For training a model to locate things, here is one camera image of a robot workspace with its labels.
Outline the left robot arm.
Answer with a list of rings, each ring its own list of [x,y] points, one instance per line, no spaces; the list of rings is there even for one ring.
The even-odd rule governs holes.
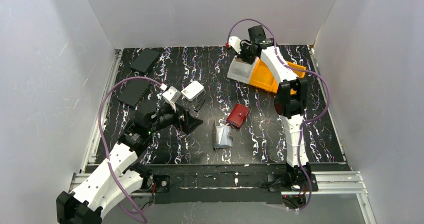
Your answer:
[[[103,162],[73,190],[56,199],[58,223],[102,223],[107,213],[142,188],[151,170],[136,160],[153,142],[153,134],[170,128],[192,133],[203,120],[178,103],[151,112],[137,110]]]

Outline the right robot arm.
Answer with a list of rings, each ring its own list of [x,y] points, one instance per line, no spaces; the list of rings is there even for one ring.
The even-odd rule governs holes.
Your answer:
[[[285,131],[286,163],[293,168],[305,167],[309,160],[305,153],[301,124],[307,103],[308,80],[290,69],[274,39],[266,37],[263,26],[249,28],[248,34],[248,42],[240,43],[241,55],[248,60],[255,57],[264,62],[278,84],[274,107],[281,116]]]

